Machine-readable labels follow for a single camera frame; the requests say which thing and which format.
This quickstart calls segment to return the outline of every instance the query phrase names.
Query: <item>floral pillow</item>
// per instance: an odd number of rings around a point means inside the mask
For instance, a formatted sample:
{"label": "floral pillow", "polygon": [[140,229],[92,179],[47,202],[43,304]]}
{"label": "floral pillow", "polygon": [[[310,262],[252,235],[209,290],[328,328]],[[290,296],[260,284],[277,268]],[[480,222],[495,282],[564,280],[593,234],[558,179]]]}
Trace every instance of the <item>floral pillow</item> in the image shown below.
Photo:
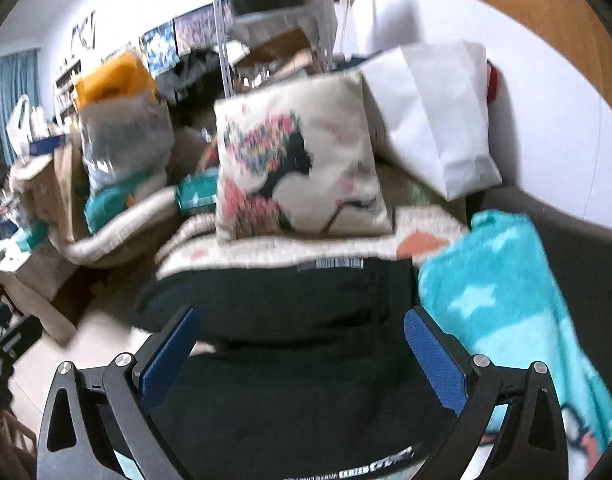
{"label": "floral pillow", "polygon": [[219,240],[392,232],[361,77],[321,75],[215,104]]}

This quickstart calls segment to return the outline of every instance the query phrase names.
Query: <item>metal rivet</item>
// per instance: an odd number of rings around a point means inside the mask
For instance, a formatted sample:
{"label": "metal rivet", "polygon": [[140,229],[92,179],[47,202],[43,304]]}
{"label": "metal rivet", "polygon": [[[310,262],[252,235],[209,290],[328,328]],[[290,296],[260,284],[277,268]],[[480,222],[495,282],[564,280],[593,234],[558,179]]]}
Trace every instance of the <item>metal rivet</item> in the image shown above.
{"label": "metal rivet", "polygon": [[65,375],[68,372],[70,372],[72,368],[72,363],[70,361],[64,361],[62,364],[60,364],[57,367],[57,371],[61,374],[61,375]]}
{"label": "metal rivet", "polygon": [[490,359],[484,354],[474,355],[472,361],[480,368],[486,368],[490,364]]}
{"label": "metal rivet", "polygon": [[539,374],[545,374],[548,371],[548,367],[541,361],[537,361],[532,367]]}
{"label": "metal rivet", "polygon": [[130,354],[119,354],[115,358],[115,364],[117,366],[126,366],[129,362],[131,362],[132,357]]}

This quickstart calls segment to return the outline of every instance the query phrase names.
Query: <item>white plastic bag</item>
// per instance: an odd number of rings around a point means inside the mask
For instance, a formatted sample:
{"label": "white plastic bag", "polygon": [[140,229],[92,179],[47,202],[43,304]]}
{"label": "white plastic bag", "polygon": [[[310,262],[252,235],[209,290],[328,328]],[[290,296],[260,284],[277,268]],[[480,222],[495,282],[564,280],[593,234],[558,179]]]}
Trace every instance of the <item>white plastic bag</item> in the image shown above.
{"label": "white plastic bag", "polygon": [[28,156],[29,144],[32,137],[30,129],[30,99],[27,95],[22,95],[13,108],[6,133],[13,151],[19,158]]}
{"label": "white plastic bag", "polygon": [[91,195],[137,173],[165,168],[174,135],[166,101],[150,90],[89,104],[80,112]]}
{"label": "white plastic bag", "polygon": [[486,50],[476,43],[400,46],[363,63],[376,154],[446,200],[496,186],[488,152]]}

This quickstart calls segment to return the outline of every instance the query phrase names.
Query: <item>clear plastic bag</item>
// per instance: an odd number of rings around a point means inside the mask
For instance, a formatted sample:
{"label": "clear plastic bag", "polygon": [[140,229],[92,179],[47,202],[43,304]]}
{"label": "clear plastic bag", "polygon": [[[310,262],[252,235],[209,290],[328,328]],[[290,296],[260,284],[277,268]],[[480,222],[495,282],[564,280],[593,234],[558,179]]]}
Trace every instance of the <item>clear plastic bag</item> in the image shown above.
{"label": "clear plastic bag", "polygon": [[95,195],[136,173],[164,168],[174,144],[166,101],[150,90],[81,110],[83,159]]}
{"label": "clear plastic bag", "polygon": [[234,16],[228,24],[228,37],[257,48],[275,36],[300,28],[311,45],[320,44],[324,37],[327,50],[332,51],[337,33],[334,0],[305,0],[305,5],[285,9],[251,12]]}

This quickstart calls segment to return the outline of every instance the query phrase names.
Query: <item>blue curtain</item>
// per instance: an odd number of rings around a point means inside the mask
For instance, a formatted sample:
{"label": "blue curtain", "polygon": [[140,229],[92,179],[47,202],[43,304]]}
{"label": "blue curtain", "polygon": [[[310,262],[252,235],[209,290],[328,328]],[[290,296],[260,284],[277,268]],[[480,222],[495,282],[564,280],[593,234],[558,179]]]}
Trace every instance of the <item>blue curtain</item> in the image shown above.
{"label": "blue curtain", "polygon": [[27,95],[31,106],[39,106],[39,74],[37,50],[20,52],[0,59],[0,136],[6,164],[11,167],[16,158],[8,142],[8,118],[22,95]]}

